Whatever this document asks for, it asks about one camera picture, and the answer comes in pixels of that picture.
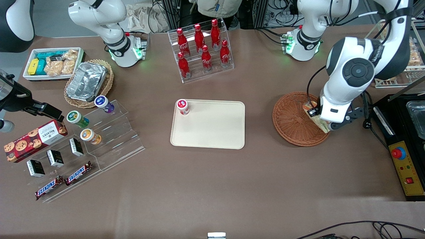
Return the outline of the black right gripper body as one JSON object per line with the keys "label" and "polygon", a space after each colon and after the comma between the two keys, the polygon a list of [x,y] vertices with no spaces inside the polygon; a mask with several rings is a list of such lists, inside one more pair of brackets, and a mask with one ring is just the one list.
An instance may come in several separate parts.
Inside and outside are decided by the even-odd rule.
{"label": "black right gripper body", "polygon": [[13,80],[13,77],[1,77],[0,109],[8,112],[24,111],[39,114],[45,109],[45,103],[32,98],[32,92]]}

